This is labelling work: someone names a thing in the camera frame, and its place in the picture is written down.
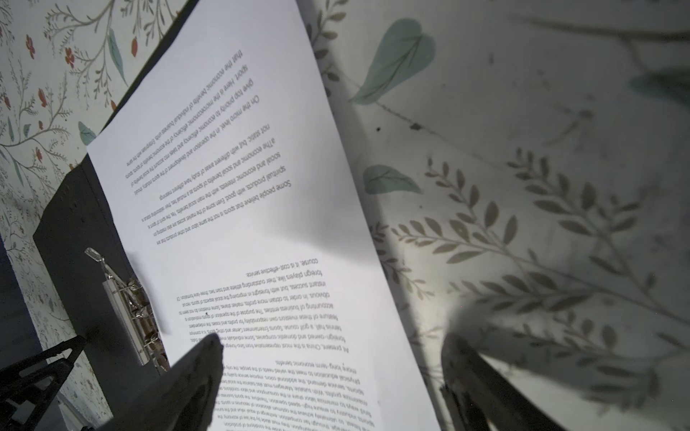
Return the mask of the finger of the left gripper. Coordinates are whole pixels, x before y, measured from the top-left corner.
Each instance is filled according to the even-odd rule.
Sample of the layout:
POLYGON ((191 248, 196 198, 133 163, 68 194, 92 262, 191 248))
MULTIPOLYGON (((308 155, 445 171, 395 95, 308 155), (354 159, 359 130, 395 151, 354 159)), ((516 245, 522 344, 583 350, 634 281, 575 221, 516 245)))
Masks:
POLYGON ((68 380, 86 339, 75 336, 1 370, 1 429, 35 430, 68 380))

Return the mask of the orange folder black inside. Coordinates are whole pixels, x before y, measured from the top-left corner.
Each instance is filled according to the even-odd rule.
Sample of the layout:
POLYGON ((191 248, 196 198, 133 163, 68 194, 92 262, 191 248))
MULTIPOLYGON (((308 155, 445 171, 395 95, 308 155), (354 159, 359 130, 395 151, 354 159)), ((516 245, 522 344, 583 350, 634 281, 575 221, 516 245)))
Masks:
MULTIPOLYGON (((52 199, 81 167, 87 144, 104 128, 179 11, 182 1, 47 1, 32 9, 44 39, 32 73, 40 112, 26 141, 45 167, 41 190, 52 199)), ((87 236, 77 220, 36 247, 40 265, 27 302, 47 347, 96 328, 78 313, 81 294, 102 294, 102 272, 84 253, 87 236)))

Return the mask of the printed paper sheet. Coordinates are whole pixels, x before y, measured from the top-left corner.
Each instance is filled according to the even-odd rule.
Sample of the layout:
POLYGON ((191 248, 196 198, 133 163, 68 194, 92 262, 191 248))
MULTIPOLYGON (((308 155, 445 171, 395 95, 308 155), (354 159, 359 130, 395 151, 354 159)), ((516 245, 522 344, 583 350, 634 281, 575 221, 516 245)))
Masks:
POLYGON ((88 154, 214 430, 436 430, 293 1, 200 1, 88 154))

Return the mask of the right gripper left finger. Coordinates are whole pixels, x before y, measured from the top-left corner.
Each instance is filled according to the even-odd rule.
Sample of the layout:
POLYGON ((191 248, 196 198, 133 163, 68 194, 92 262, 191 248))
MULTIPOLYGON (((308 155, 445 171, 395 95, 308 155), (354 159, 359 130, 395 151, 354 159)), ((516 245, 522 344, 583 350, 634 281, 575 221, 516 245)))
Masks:
POLYGON ((208 334, 102 430, 207 430, 223 375, 223 345, 208 334))

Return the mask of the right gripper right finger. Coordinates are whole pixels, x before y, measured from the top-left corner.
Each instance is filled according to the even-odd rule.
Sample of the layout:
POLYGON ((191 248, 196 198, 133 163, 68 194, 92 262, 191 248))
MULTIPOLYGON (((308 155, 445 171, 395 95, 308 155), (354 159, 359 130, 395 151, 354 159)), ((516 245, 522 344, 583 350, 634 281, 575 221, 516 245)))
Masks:
POLYGON ((456 430, 561 430, 468 342, 449 333, 441 349, 441 394, 456 430))

